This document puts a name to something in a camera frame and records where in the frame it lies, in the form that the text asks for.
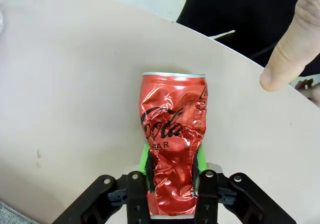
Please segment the person's left hand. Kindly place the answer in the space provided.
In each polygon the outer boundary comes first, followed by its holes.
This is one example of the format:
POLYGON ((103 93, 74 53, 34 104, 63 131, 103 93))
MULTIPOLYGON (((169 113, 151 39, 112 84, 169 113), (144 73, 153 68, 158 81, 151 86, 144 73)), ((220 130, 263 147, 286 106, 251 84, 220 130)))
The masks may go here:
POLYGON ((320 83, 313 84, 313 82, 313 79, 299 81, 296 84, 295 89, 317 107, 320 107, 320 83))

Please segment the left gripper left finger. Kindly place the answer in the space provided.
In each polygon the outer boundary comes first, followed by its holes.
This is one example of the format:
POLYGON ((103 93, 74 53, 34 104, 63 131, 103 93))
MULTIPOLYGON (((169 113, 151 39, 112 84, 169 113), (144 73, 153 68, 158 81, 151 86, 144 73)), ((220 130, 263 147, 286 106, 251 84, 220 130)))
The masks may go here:
POLYGON ((137 171, 118 179, 99 176, 53 223, 105 224, 126 205, 128 224, 150 224, 147 171, 151 169, 152 155, 145 144, 137 171))

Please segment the person's right hand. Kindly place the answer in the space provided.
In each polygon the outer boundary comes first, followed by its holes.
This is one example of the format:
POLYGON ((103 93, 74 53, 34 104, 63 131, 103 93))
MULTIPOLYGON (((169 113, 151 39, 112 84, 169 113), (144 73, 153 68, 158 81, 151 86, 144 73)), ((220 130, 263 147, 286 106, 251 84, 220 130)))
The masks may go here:
POLYGON ((275 46, 260 75, 266 91, 277 91, 295 80, 320 53, 320 0, 298 0, 287 31, 275 46))

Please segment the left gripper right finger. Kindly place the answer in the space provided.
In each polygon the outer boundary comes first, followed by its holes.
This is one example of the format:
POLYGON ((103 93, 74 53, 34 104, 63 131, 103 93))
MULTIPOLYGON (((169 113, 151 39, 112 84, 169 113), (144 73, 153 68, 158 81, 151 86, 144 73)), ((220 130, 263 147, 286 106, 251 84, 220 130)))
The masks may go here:
POLYGON ((244 173, 226 177, 206 163, 200 146, 194 156, 193 175, 197 186, 195 224, 217 224, 218 204, 242 224, 295 224, 296 221, 244 173))

